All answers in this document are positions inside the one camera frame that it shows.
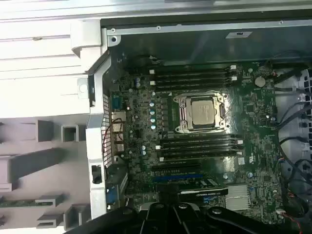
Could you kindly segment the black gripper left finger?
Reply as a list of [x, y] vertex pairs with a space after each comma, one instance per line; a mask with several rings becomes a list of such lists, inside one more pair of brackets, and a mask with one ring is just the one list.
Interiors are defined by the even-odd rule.
[[158, 202], [140, 209], [126, 205], [90, 221], [90, 234], [165, 234], [172, 204], [172, 185], [157, 185]]

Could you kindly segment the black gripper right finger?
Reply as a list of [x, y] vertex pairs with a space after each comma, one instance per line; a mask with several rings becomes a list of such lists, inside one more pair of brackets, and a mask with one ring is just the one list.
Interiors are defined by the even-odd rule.
[[311, 207], [290, 189], [231, 185], [222, 204], [214, 195], [200, 207], [181, 202], [173, 207], [186, 234], [310, 234]]

